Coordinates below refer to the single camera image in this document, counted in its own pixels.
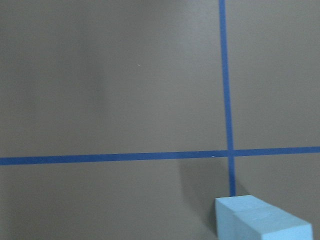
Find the light blue block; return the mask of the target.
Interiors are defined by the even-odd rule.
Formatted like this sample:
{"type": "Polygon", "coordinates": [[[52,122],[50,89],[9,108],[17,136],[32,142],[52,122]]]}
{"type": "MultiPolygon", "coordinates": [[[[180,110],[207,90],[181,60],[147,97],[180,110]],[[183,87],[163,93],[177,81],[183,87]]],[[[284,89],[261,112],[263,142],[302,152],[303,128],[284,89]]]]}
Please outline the light blue block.
{"type": "Polygon", "coordinates": [[[312,224],[278,207],[264,206],[234,214],[236,240],[312,240],[312,224]]]}
{"type": "Polygon", "coordinates": [[[216,230],[219,240],[235,240],[234,214],[271,205],[253,195],[219,197],[215,199],[216,230]]]}

